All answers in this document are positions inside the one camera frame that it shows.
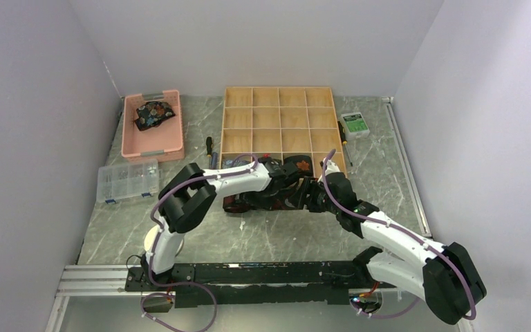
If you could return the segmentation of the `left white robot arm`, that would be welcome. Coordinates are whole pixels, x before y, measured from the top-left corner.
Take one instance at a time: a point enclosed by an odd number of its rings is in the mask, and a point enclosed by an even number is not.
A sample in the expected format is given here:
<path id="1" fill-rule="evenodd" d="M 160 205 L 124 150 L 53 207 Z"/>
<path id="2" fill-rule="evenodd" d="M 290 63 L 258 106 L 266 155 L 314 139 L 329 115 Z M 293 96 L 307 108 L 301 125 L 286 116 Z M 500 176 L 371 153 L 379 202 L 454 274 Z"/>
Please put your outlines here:
<path id="1" fill-rule="evenodd" d="M 280 210 L 297 191 L 300 178 L 296 165 L 269 157 L 227 169 L 185 166 L 159 193 L 151 211 L 156 233 L 142 261 L 144 282 L 155 291 L 169 285 L 180 243 L 203 222 L 213 203 L 222 203 L 228 213 Z"/>

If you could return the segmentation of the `dark red floral tie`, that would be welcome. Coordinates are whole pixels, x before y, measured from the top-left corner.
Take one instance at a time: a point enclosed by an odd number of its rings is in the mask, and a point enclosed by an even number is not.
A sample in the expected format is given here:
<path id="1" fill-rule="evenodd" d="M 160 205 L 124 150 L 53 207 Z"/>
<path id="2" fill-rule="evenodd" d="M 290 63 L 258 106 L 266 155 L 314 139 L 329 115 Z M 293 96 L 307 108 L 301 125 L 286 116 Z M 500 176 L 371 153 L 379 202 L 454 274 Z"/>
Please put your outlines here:
<path id="1" fill-rule="evenodd" d="M 241 214 L 249 211 L 301 210 L 306 204 L 308 194 L 298 185 L 280 190 L 244 192 L 223 199 L 223 210 L 227 213 Z"/>

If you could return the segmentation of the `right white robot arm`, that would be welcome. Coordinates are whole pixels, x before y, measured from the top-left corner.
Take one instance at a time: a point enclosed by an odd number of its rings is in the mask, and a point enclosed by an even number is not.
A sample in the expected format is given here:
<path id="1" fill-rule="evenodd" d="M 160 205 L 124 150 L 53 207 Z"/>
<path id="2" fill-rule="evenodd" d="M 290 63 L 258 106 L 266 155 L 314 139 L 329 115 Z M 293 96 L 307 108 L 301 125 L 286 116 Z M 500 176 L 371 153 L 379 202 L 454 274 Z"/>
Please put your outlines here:
<path id="1" fill-rule="evenodd" d="M 476 318 L 476 305 L 487 295 L 467 249 L 445 245 L 400 225 L 377 206 L 363 201 L 340 172 L 319 180 L 307 177 L 290 197 L 297 209 L 329 212 L 348 232 L 376 245 L 353 261 L 357 284 L 397 286 L 423 300 L 442 322 Z"/>

